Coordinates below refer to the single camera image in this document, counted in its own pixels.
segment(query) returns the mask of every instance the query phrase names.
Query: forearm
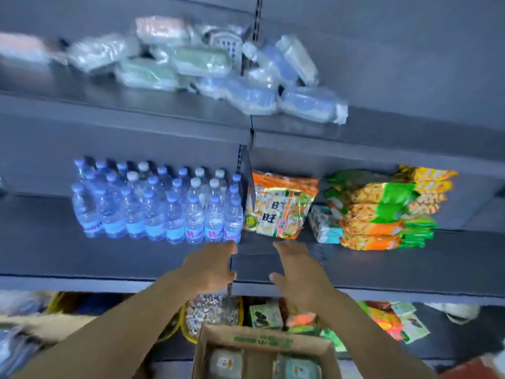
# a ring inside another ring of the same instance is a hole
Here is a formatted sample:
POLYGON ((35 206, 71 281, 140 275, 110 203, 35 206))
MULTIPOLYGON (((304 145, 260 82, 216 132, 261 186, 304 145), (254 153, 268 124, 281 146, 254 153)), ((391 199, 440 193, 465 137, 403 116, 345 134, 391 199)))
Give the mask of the forearm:
POLYGON ((391 338, 347 294, 335 290, 319 316, 345 344, 363 379, 431 379, 435 373, 391 338))
POLYGON ((35 357, 12 378, 131 378, 172 316, 197 294, 182 274, 180 269, 165 274, 35 357))

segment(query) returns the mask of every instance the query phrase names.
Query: hand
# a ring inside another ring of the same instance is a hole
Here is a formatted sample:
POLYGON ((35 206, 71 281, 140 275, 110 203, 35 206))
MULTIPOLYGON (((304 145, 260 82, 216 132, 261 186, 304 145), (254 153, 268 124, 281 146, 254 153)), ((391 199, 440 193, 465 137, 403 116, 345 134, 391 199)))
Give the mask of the hand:
POLYGON ((284 276, 272 273, 270 280, 300 311, 320 315, 325 301, 331 301, 337 291, 323 267, 309 254, 304 243, 274 242, 274 247, 281 257, 284 276))
POLYGON ((216 293, 237 277, 236 272, 228 269, 232 254, 237 254, 237 244, 233 241, 208 243, 189 254, 181 270, 194 283, 196 293, 216 293))

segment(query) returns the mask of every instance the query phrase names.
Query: cardboard box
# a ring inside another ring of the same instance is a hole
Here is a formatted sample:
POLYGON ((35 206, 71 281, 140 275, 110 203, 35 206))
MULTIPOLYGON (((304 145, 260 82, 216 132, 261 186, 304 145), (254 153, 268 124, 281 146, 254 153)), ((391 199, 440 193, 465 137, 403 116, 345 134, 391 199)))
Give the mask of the cardboard box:
POLYGON ((215 348, 243 349, 242 379, 271 379, 279 352, 315 358, 323 379, 341 379, 337 353, 331 341, 242 326, 205 323, 196 345, 192 379, 206 379, 206 366, 215 348))

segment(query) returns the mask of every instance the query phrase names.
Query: light blue label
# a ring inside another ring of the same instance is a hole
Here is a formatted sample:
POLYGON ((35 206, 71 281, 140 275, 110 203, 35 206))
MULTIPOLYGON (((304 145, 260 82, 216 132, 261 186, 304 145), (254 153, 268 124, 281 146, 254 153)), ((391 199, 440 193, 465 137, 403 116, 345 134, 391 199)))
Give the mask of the light blue label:
POLYGON ((84 232, 88 234, 96 233, 104 228, 102 222, 100 221, 81 223, 81 226, 84 232))
POLYGON ((213 240, 215 238, 221 238, 223 236, 223 228, 221 229, 205 229, 205 236, 213 240))
POLYGON ((130 234, 139 234, 145 230, 144 221, 140 221, 137 223, 127 223, 126 229, 130 234))
POLYGON ((204 225, 201 225, 201 228, 197 229, 186 229, 186 236, 192 240, 200 238, 204 235, 204 225))
POLYGON ((104 227, 107 234, 117 234, 118 232, 123 231, 125 228, 125 223, 123 221, 104 223, 104 227))
POLYGON ((227 231, 224 229, 224 239, 227 241, 237 242, 240 238, 240 234, 242 234, 242 231, 227 231))
POLYGON ((146 232, 150 236, 158 236, 161 235, 165 232, 165 228, 163 227, 163 223, 161 225, 157 226, 146 226, 145 227, 146 232))
POLYGON ((170 240, 179 240, 184 236, 185 231, 186 231, 185 227, 180 227, 179 229, 168 229, 167 238, 170 240))

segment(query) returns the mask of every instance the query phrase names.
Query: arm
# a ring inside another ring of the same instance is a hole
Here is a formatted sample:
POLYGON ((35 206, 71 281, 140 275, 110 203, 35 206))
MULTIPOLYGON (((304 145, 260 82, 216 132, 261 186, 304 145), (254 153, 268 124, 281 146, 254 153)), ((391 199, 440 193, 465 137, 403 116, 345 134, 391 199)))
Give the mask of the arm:
POLYGON ((436 374, 391 338, 363 309, 330 283, 303 243, 274 242, 285 276, 270 279, 287 299, 329 325, 347 347, 363 379, 433 379, 436 374))
POLYGON ((180 269, 37 355, 12 379, 130 379, 187 300, 218 292, 235 278, 228 260, 236 253, 232 241, 203 246, 180 269))

